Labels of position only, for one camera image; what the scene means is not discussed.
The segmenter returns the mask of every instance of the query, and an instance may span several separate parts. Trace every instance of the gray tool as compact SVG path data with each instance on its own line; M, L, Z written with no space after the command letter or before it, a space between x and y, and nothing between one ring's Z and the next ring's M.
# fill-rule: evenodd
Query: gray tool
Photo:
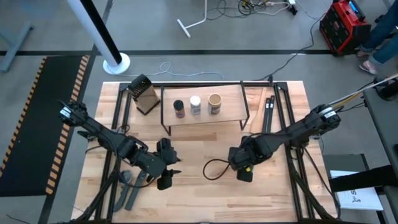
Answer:
M122 176L123 176L124 180L125 180L128 184L130 184L130 182L132 181L132 172L129 171L129 170L124 170L124 171L122 171ZM113 207L113 211L114 211L114 212L117 212L117 211L119 211L119 210L122 208L122 206L123 206L123 204L124 204L124 201L126 200L127 193L129 192L129 189L130 189L130 186L129 186L129 185L124 185L124 186L123 186L123 190L122 190L122 192L120 193L119 200L118 200L118 202L116 202L116 203L114 204L114 207Z
M147 175L147 173L146 173L145 171L142 170L142 171L138 174L138 177L137 177L137 180L136 180L136 183L134 184L134 186L141 186L142 183L144 183L144 180L145 180L145 176L146 176L146 175ZM124 209L126 209L127 211L131 211L132 206L134 205L134 201L135 201L136 198L137 198L139 189L140 189L140 188L137 188L137 187L134 187L134 188L132 189L132 192L131 192L131 195L130 195L130 197L129 197L129 200L127 201L127 204L126 204L126 206L124 207Z

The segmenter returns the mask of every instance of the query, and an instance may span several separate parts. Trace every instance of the wooden shelf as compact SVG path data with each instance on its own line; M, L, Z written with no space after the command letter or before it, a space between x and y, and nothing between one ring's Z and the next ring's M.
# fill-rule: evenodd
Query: wooden shelf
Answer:
M218 114L209 114L208 97L217 93L221 95L221 109ZM205 124L225 121L239 121L242 129L249 119L249 109L244 92L243 83L240 85L209 86L198 88L179 88L167 90L162 88L161 98L161 117L160 122L167 133L171 135L172 126L188 124ZM190 98L199 96L201 99L201 113L191 114ZM175 115L173 103L175 100L182 100L185 108L185 116L178 118Z

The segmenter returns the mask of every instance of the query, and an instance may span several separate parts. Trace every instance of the person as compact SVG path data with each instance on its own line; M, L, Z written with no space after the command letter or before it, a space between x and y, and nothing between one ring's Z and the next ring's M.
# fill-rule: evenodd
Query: person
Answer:
M369 58L359 67L372 75L377 75L377 68L398 54L398 34L379 50L374 49L398 26L398 1L394 1L387 14L371 31L369 38L359 47L358 57Z

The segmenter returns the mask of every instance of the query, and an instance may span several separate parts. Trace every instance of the shoe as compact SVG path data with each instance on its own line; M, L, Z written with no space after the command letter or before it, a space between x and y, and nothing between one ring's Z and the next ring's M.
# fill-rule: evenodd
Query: shoe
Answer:
M359 67L360 67L360 69L364 70L365 72L368 72L372 75L377 75L376 67L374 65L372 65L372 63L369 60L362 63Z
M367 56L369 56L371 54L372 53L365 53L365 52L359 51L358 53L356 53L356 56L357 57L367 57Z

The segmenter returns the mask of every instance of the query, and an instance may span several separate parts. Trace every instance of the orange-striped edge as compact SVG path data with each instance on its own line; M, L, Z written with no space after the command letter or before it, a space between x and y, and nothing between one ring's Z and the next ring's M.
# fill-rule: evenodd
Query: orange-striped edge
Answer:
M0 177L2 176L2 173L4 172L4 170L6 168L9 156L11 155L12 149L14 148L14 143L17 141L19 130L20 130L21 126L22 126L22 122L24 121L26 111L27 111L27 109L29 107L30 101L32 99L32 95L33 95L33 93L34 93L34 91L36 89L36 85L37 85L37 82L38 82L38 80L40 78L40 74L42 73L42 69L44 68L44 63L45 63L46 59L47 59L47 57L43 58L42 62L40 63L39 69L37 69L37 73L36 73L36 76L35 76L35 81L32 84L32 88L30 89L29 96L26 99L26 103L24 105L24 108L22 109L22 113L21 113L21 116L19 117L19 121L17 122L17 126L15 128L15 131L12 134L11 141L10 141L10 144L8 145L8 149L7 149L6 155L4 156L4 159L3 159L2 163L1 163Z
M77 70L77 75L76 75L76 80L75 80L75 85L73 86L72 94L70 96L70 99L73 101L77 101L79 92L80 92L80 86L81 82L83 81L83 77L85 75L86 71L86 66L88 63L89 56L85 55L81 58L80 60L80 66ZM69 130L70 127L66 124L62 126L61 130L61 135L60 139L57 145L57 149L55 150L55 155L54 155L54 161L51 167L50 175L49 175L49 180L47 181L47 186L45 189L45 192L49 195L54 193L55 190L55 183L57 182L57 179L59 177L59 171L60 171L60 166L63 162L64 158L64 150L65 150L65 145L67 143L68 135L69 135Z

